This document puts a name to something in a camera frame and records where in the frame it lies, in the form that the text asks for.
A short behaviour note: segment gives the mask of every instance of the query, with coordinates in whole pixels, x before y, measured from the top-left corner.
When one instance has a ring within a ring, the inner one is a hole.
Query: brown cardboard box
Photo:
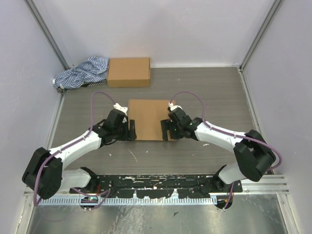
[[[135,120],[137,140],[162,140],[160,121],[168,119],[168,102],[170,100],[129,101],[129,119]]]
[[[111,58],[107,75],[109,87],[149,87],[150,58]]]

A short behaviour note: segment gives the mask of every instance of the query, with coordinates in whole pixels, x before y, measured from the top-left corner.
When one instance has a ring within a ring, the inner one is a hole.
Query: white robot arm
[[[127,110],[127,107],[121,107],[116,103],[107,119],[94,125],[92,130],[56,148],[37,149],[23,174],[22,181],[34,189],[40,166],[48,157],[59,151],[43,168],[39,179],[38,195],[42,199],[48,199],[59,189],[88,187],[89,190],[93,190],[93,187],[97,185],[97,176],[91,170],[87,168],[65,169],[70,163],[92,150],[112,144],[117,140],[135,140],[135,122],[128,119]]]
[[[235,132],[228,129],[213,126],[201,118],[191,119],[180,106],[169,103],[170,120],[161,122],[163,139],[168,140],[167,131],[170,131],[172,139],[183,137],[205,141],[224,148],[235,154],[236,161],[230,165],[224,165],[215,175],[215,186],[222,189],[235,181],[250,179],[258,182],[275,162],[276,157],[271,149],[235,136],[247,136],[265,143],[261,134],[255,130],[248,133]]]

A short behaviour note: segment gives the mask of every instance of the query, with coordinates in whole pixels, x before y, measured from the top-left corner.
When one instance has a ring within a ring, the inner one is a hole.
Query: wood grain surface
[[[254,128],[236,68],[152,68],[151,86],[109,88],[106,85],[69,90],[58,121],[53,147],[83,134],[90,127],[90,97],[94,91],[109,93],[127,106],[130,99],[170,99],[181,90],[200,95],[206,119],[214,125],[247,132]],[[191,118],[201,116],[200,102],[189,94],[176,98]],[[106,118],[112,102],[98,94],[94,101],[95,123]],[[214,174],[235,161],[230,152],[206,142],[181,139],[174,142],[116,142],[74,161],[68,169],[88,167],[97,174]]]

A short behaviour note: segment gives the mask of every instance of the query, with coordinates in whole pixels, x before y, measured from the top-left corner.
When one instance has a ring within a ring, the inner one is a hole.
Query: white wall
[[[70,65],[94,55],[152,65],[242,63],[273,0],[34,0]]]
[[[284,1],[245,73],[264,134],[283,155],[299,225],[311,233],[311,0]]]
[[[13,233],[25,185],[22,174],[47,141],[63,70],[22,0],[0,2],[0,233]]]

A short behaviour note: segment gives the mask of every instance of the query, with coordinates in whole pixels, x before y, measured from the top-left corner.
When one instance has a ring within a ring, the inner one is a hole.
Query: white paint spot
[[[129,150],[129,152],[132,154],[132,156],[135,158],[136,162],[137,162],[137,158],[135,157],[135,155]]]

